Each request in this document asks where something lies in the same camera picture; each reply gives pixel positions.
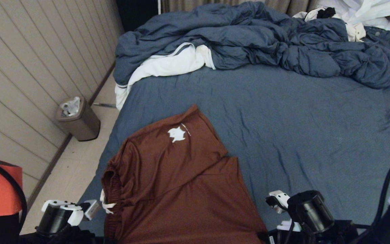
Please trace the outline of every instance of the wall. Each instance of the wall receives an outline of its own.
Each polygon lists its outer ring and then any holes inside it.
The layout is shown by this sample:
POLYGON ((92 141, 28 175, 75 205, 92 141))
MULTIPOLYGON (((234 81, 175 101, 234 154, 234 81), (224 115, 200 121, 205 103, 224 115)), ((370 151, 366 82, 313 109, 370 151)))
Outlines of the wall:
POLYGON ((27 197, 67 136, 58 104, 91 98, 122 33, 114 0, 0 0, 0 160, 27 197))

